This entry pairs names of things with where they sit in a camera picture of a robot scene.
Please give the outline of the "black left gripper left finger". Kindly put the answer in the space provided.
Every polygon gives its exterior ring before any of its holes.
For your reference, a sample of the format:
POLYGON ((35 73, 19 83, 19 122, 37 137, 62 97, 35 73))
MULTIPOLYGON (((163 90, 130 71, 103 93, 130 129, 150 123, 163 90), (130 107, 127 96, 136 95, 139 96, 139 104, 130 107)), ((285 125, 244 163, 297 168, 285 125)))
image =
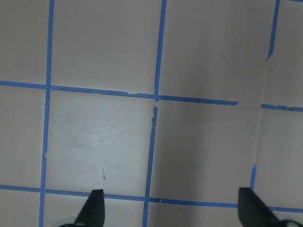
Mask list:
POLYGON ((103 227, 105 223, 104 192, 92 190, 73 225, 75 227, 103 227))

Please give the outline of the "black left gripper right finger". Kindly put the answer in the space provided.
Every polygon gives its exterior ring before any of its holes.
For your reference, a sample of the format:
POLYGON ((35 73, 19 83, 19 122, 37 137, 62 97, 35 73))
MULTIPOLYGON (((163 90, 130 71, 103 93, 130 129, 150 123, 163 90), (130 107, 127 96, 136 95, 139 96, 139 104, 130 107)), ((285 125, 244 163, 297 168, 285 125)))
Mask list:
POLYGON ((238 218, 243 227, 280 226, 280 220, 249 187, 238 190, 238 218))

